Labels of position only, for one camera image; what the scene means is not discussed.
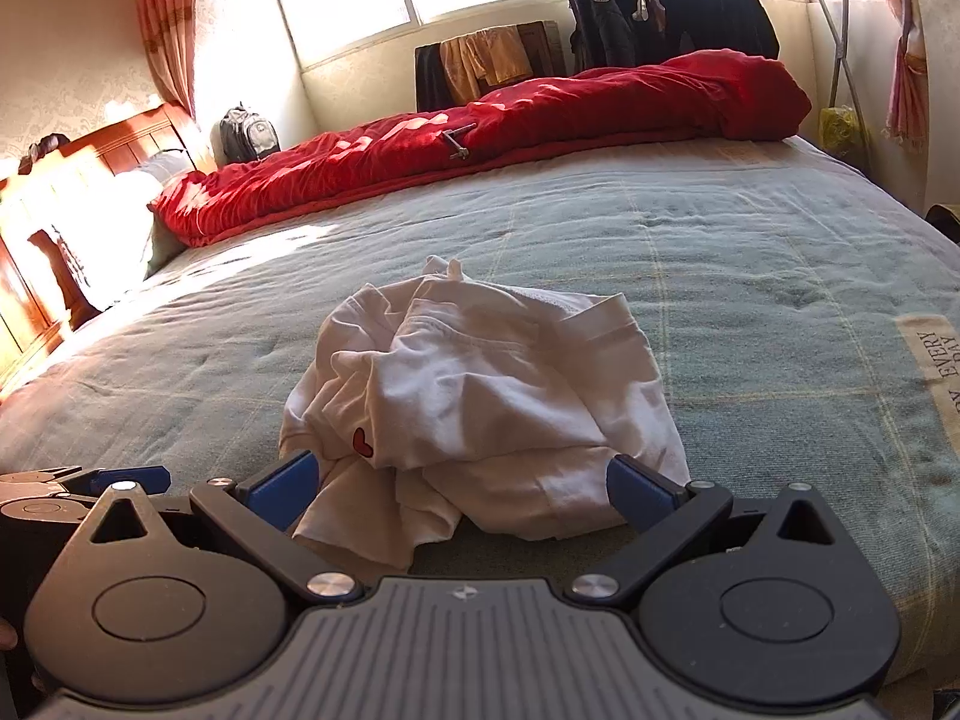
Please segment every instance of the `orange curtain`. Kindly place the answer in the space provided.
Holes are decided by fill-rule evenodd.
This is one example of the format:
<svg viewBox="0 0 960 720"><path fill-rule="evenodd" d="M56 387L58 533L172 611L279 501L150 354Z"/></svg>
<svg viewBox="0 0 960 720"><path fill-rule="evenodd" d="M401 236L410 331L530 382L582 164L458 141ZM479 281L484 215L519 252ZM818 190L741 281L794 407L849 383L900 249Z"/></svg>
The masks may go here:
<svg viewBox="0 0 960 720"><path fill-rule="evenodd" d="M928 133L926 47L917 0L887 0L904 30L896 46L894 83L886 134L908 148L921 148Z"/></svg>
<svg viewBox="0 0 960 720"><path fill-rule="evenodd" d="M195 2L136 0L140 34L158 90L168 103L179 103L190 116L194 115Z"/></svg>

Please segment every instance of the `wall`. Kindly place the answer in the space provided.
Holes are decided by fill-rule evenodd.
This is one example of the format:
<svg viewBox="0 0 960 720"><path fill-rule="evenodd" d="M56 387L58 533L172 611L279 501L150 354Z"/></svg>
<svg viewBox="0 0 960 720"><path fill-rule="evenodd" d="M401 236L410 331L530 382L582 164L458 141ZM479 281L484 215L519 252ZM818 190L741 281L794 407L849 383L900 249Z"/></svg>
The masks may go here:
<svg viewBox="0 0 960 720"><path fill-rule="evenodd" d="M0 40L0 160L14 171L49 132L77 137L160 102L134 0L0 0Z"/></svg>
<svg viewBox="0 0 960 720"><path fill-rule="evenodd" d="M781 41L781 58L808 95L816 92L806 3L802 0L763 0ZM523 0L474 13L467 18L431 23L317 65L304 73L304 86L323 129L354 127L390 114L416 110L414 49L488 26L555 20L560 40L569 48L573 15L566 0ZM572 69L573 57L568 55ZM816 119L803 123L812 137Z"/></svg>
<svg viewBox="0 0 960 720"><path fill-rule="evenodd" d="M840 28L841 0L827 0L834 23ZM827 20L817 2L808 6L813 55L816 62L819 106L829 103L834 42ZM850 0L848 64L867 124L872 171L870 179L917 213L925 210L926 151L912 153L882 134L890 103L896 41L901 28L886 0ZM851 105L843 71L838 105Z"/></svg>
<svg viewBox="0 0 960 720"><path fill-rule="evenodd" d="M960 203L960 0L920 0L930 93L930 143L923 208Z"/></svg>
<svg viewBox="0 0 960 720"><path fill-rule="evenodd" d="M197 124L220 157L217 124L240 101L270 119L284 148L320 130L277 0L197 0Z"/></svg>

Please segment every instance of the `pillow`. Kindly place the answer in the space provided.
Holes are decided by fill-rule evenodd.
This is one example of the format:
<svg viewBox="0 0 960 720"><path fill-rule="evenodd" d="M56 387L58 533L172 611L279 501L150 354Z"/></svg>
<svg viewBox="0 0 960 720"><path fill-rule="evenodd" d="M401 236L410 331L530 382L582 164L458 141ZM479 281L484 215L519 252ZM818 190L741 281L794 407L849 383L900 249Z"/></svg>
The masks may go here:
<svg viewBox="0 0 960 720"><path fill-rule="evenodd" d="M104 310L186 250L147 204L165 182L194 170L182 151L160 151L83 196L59 204L51 227L86 299Z"/></svg>

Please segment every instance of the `bed sheet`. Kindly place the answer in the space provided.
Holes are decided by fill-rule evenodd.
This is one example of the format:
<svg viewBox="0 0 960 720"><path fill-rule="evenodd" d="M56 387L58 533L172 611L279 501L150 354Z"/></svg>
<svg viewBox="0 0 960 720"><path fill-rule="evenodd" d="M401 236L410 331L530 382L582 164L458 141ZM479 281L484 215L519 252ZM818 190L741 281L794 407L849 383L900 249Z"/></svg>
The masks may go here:
<svg viewBox="0 0 960 720"><path fill-rule="evenodd" d="M608 148L507 167L190 250L83 327L0 409L0 469L165 463L174 491L275 459L326 314L429 254L505 284L625 293L696 477L822 490L893 595L892 676L960 648L957 457L894 323L960 323L960 252L799 139ZM415 570L562 580L626 528L478 533Z"/></svg>

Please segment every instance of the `red blanket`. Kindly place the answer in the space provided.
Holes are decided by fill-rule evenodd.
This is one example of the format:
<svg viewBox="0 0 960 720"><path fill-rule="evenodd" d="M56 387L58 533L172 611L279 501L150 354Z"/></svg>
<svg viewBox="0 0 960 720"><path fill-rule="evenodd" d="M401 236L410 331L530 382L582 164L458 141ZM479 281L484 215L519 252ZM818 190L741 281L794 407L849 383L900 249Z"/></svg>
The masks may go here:
<svg viewBox="0 0 960 720"><path fill-rule="evenodd" d="M400 114L326 132L262 162L190 172L152 204L201 247L296 215L386 191L599 146L700 137L781 140L810 101L781 63L730 50L662 65L530 79L436 114ZM476 127L451 159L442 130Z"/></svg>

